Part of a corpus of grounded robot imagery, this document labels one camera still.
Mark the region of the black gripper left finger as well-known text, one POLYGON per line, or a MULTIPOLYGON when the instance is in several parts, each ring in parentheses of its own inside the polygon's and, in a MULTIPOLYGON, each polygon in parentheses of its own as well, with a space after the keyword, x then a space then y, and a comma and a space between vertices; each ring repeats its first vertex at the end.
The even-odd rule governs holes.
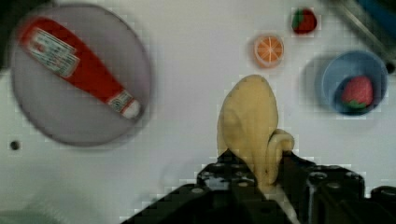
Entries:
POLYGON ((121 224, 291 224, 277 202, 231 150, 208 164, 194 184, 174 189, 121 224))

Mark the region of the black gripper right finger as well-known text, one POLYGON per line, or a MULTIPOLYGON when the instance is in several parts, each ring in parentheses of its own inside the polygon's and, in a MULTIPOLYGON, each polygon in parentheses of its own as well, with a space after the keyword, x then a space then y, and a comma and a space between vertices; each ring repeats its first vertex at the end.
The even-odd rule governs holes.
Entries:
POLYGON ((380 186, 366 197, 364 178, 347 168, 285 152, 277 182, 301 224, 396 224, 395 188, 380 186))

